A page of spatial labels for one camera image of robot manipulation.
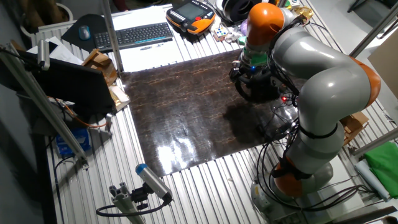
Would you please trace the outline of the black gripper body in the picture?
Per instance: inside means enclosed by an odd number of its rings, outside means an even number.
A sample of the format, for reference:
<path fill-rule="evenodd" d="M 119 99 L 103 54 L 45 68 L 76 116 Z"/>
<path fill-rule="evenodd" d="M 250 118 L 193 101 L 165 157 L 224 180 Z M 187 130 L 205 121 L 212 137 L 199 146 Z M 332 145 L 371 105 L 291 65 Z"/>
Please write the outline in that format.
<path fill-rule="evenodd" d="M 270 70 L 267 65 L 242 66 L 239 72 L 239 81 L 243 83 L 262 83 L 270 79 Z"/>

